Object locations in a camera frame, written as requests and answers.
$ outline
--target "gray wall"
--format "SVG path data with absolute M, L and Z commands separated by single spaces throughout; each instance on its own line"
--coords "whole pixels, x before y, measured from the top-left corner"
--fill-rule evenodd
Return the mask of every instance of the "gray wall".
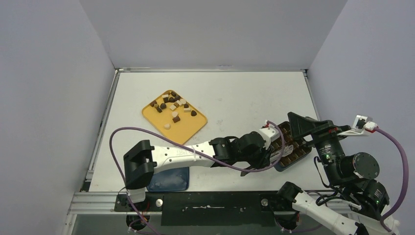
M 351 124 L 369 115 L 404 146 L 410 187 L 395 217 L 413 234 L 415 211 L 415 1 L 349 0 L 314 60 L 309 78 L 322 119 Z M 380 163 L 378 180 L 394 203 L 402 182 L 395 146 L 380 134 L 342 141 L 348 154 L 367 151 Z
M 9 0 L 0 71 L 0 234 L 59 234 L 114 68 L 79 1 Z
M 308 68 L 346 0 L 80 0 L 115 67 Z

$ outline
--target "blue lid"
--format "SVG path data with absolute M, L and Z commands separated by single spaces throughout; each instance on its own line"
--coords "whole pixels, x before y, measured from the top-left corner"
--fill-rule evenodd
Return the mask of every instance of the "blue lid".
M 165 170 L 153 175 L 149 192 L 181 191 L 189 188 L 189 167 Z

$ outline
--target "white table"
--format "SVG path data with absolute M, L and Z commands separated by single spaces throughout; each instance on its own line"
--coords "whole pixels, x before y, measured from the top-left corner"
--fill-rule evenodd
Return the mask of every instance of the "white table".
M 289 111 L 317 119 L 300 71 L 122 72 L 102 134 L 89 192 L 114 192 L 124 186 L 110 154 L 109 137 L 115 129 L 123 126 L 157 132 L 141 115 L 141 110 L 168 89 L 177 91 L 208 119 L 206 126 L 186 144 L 215 137 L 240 137 L 260 128 L 266 119 L 276 124 L 288 120 Z M 152 145 L 170 145 L 146 133 L 119 132 L 114 138 L 114 151 L 121 166 L 123 155 L 144 139 L 149 139 Z M 286 181 L 303 189 L 324 190 L 313 164 L 316 155 L 313 149 L 309 156 L 284 172 L 269 169 L 245 177 L 226 167 L 191 167 L 187 191 L 278 190 Z M 236 166 L 245 168 L 248 164 L 237 163 Z

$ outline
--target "yellow tray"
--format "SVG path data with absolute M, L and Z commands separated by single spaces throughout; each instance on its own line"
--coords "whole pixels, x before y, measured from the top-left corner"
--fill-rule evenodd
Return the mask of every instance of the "yellow tray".
M 158 105 L 161 105 L 164 103 L 163 98 L 161 97 L 164 94 L 170 94 L 171 92 L 174 92 L 173 90 L 168 90 L 161 94 L 159 97 L 155 99 L 157 101 Z M 160 133 L 162 133 L 165 137 L 169 138 L 170 140 L 184 144 L 186 141 L 188 141 L 194 134 L 196 134 L 207 122 L 208 119 L 203 115 L 199 110 L 197 110 L 195 107 L 193 107 L 186 98 L 181 98 L 186 100 L 186 103 L 189 105 L 189 108 L 196 111 L 197 115 L 192 117 L 190 113 L 184 112 L 183 105 L 176 108 L 174 111 L 179 113 L 180 121 L 174 123 L 173 122 L 173 116 L 172 111 L 170 109 L 170 106 L 173 103 L 166 103 L 167 108 L 163 110 L 163 112 L 159 113 L 156 108 L 151 107 L 150 104 L 146 105 L 142 109 L 142 114 Z M 166 130 L 164 128 L 164 125 L 170 124 L 171 128 L 169 130 Z

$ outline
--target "bolt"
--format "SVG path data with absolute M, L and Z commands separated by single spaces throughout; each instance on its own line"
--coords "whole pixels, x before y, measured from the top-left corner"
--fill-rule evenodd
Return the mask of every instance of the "bolt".
M 156 200 L 156 206 L 157 207 L 161 207 L 163 205 L 163 200 L 161 200 L 161 199 L 157 199 Z
M 266 206 L 268 206 L 268 199 L 265 199 L 265 198 L 264 198 L 264 199 L 262 199 L 262 200 L 261 200 L 261 205 L 263 205 L 263 206 L 265 206 L 265 207 L 266 207 Z

